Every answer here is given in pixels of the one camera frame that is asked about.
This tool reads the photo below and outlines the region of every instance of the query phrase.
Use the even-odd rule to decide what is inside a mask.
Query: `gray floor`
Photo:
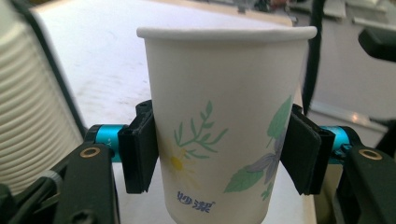
[[[318,83],[314,102],[341,108],[366,116],[390,119],[396,117],[396,63],[384,62],[368,56],[358,42],[362,26],[353,24],[351,18],[396,25],[394,5],[383,2],[388,12],[373,13],[361,8],[346,8],[344,20],[325,19]],[[303,13],[291,12],[298,18],[298,25],[309,24]],[[384,131],[335,119],[323,113],[311,111],[308,116],[319,125],[346,125],[355,129],[364,145],[374,147]],[[334,223],[332,196],[338,184],[341,167],[331,166],[322,193],[316,197],[318,223]]]

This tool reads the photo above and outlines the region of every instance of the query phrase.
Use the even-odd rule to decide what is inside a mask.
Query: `green leaf print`
[[[227,188],[224,190],[224,193],[227,192],[240,192],[245,189],[249,189],[253,185],[255,185],[263,176],[263,171],[259,172],[249,172],[248,166],[240,169],[236,174],[231,178],[230,183],[227,185]]]
[[[282,104],[282,106],[276,111],[273,119],[271,120],[270,127],[267,130],[267,135],[272,137],[267,147],[270,145],[273,138],[277,139],[285,128],[286,121],[288,120],[289,113],[291,110],[291,96]]]
[[[265,199],[267,199],[270,195],[271,195],[271,191],[273,190],[274,184],[271,182],[267,189],[262,193],[262,200],[265,201]]]
[[[187,154],[184,156],[187,159],[196,158],[196,159],[207,159],[208,155],[205,154],[204,150],[217,153],[217,151],[213,148],[214,145],[223,137],[224,134],[228,132],[228,129],[224,129],[218,135],[214,135],[211,131],[213,128],[215,121],[209,121],[209,118],[213,111],[213,105],[211,101],[208,101],[206,104],[205,112],[201,111],[201,122],[195,122],[194,118],[190,119],[190,129],[193,135],[190,139],[183,139],[182,135],[185,132],[183,129],[183,122],[180,122],[178,126],[178,130],[174,130],[175,142],[178,147],[185,147],[187,150]],[[191,149],[191,147],[199,146],[198,152],[197,149]]]

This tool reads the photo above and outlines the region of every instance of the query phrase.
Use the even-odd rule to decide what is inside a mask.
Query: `paper cup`
[[[176,223],[262,223],[313,27],[138,28],[166,208]]]
[[[30,26],[0,1],[0,183],[17,194],[82,142]]]

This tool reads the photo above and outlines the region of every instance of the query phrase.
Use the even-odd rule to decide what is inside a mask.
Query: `stack of paper cups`
[[[15,194],[81,143],[35,34],[0,0],[0,183]]]

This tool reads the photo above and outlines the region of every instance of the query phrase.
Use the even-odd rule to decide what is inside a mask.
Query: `black cable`
[[[61,161],[58,161],[54,166],[52,166],[51,171],[57,173],[62,179],[66,173],[67,165],[69,164],[69,156],[73,153],[70,152],[67,156],[65,156]]]
[[[43,49],[47,60],[49,62],[49,66],[52,70],[52,73],[54,74],[56,80],[58,81],[58,85],[64,95],[64,99],[66,100],[66,103],[70,109],[70,112],[74,118],[75,123],[77,124],[78,130],[81,134],[81,137],[84,138],[86,129],[84,128],[84,125],[82,123],[82,119],[79,116],[79,113],[77,111],[77,108],[73,102],[73,99],[69,93],[69,90],[66,87],[66,84],[64,82],[61,70],[58,68],[55,59],[52,55],[52,52],[50,50],[50,47],[47,43],[46,37],[44,36],[43,32],[41,31],[40,25],[36,21],[35,17],[33,14],[30,12],[29,7],[31,6],[29,3],[27,3],[24,0],[10,0],[11,4],[15,7],[15,9],[22,14],[22,16],[26,19],[26,22],[30,24],[32,27],[33,31],[35,32],[35,35],[38,39],[38,42],[41,45],[41,48]]]
[[[17,214],[8,224],[25,223],[33,214],[37,206],[56,192],[56,184],[50,178],[45,178],[40,188],[20,207]]]
[[[31,184],[26,190],[15,195],[15,203],[18,207],[21,207],[44,183],[45,178],[38,178],[33,184]]]
[[[323,8],[326,0],[313,0],[309,25],[315,26],[318,30],[317,35],[308,41],[309,51],[305,71],[305,81],[303,88],[303,108],[307,115],[311,106],[315,86],[318,78],[318,68],[320,61],[320,43],[322,32]]]
[[[396,122],[393,121],[391,125],[392,126],[389,127],[388,131],[384,134],[375,148],[387,153],[390,157],[395,158]]]

